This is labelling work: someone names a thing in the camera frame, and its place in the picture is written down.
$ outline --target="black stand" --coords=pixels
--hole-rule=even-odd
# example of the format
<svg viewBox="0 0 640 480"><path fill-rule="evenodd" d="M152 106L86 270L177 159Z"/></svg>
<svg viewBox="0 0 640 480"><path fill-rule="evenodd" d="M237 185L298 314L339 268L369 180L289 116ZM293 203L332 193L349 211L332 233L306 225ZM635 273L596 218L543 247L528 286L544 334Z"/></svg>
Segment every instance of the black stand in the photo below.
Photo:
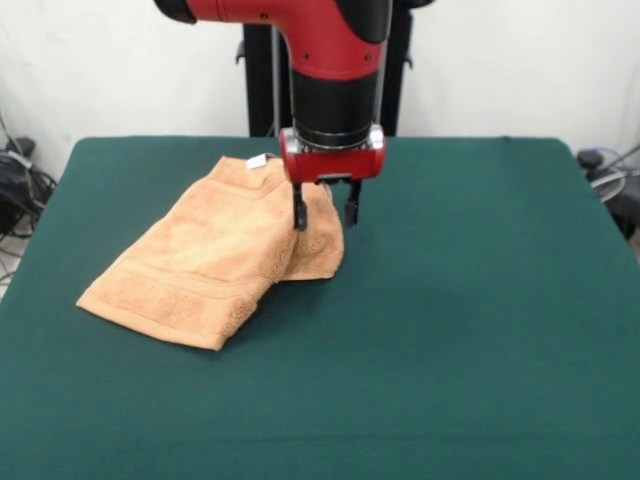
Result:
<svg viewBox="0 0 640 480"><path fill-rule="evenodd" d="M433 1L394 0L380 109L380 124L387 136L393 137L397 134L404 66L405 63L413 66L409 56L413 28L411 10L427 6ZM287 128L292 124L289 59L284 39L279 37L279 61L276 62L272 55L274 49L271 27L244 26L244 41L238 51L237 60L242 57L245 59L249 135L252 137L273 136L277 133L277 127ZM274 65L279 67L276 75ZM278 85L277 95L274 84Z"/></svg>

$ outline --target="green felt surface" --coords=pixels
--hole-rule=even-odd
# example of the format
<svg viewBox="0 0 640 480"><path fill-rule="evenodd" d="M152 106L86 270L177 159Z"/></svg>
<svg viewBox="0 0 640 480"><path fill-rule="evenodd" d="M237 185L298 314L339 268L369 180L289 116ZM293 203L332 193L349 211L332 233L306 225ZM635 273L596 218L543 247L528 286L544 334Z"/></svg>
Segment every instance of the green felt surface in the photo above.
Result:
<svg viewBox="0 0 640 480"><path fill-rule="evenodd" d="M3 479L640 478L640 271L554 140L390 140L335 279L220 352L76 309L223 154L90 139L0 306Z"/></svg>

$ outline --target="towel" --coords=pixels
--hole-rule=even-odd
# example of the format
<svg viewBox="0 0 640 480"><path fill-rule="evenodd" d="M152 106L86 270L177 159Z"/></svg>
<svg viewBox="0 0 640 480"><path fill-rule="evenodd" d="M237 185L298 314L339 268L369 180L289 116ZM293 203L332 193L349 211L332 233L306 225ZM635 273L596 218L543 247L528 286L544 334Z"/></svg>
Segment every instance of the towel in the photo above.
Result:
<svg viewBox="0 0 640 480"><path fill-rule="evenodd" d="M293 229L281 159L223 157L100 275L77 306L172 343L220 350L281 280L328 279L344 254L325 185L304 185L309 226Z"/></svg>

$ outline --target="metal pole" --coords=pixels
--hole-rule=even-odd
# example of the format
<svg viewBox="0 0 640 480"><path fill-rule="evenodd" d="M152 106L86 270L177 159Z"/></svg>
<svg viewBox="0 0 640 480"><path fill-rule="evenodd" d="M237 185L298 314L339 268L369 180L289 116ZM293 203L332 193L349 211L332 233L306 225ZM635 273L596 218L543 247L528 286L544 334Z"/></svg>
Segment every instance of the metal pole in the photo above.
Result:
<svg viewBox="0 0 640 480"><path fill-rule="evenodd" d="M280 32L271 27L271 65L273 66L273 136L278 138L280 119Z"/></svg>

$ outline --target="red robot arm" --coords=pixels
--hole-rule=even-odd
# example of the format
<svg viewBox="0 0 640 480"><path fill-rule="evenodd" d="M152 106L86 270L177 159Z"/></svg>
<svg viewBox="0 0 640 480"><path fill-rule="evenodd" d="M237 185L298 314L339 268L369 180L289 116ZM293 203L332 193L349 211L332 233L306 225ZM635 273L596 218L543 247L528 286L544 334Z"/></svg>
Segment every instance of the red robot arm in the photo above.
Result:
<svg viewBox="0 0 640 480"><path fill-rule="evenodd" d="M295 227L306 228L305 182L352 184L347 222L357 223L361 181L380 173L386 152L374 125L392 0L155 0L170 18L269 24L286 39L293 128L280 132L294 187Z"/></svg>

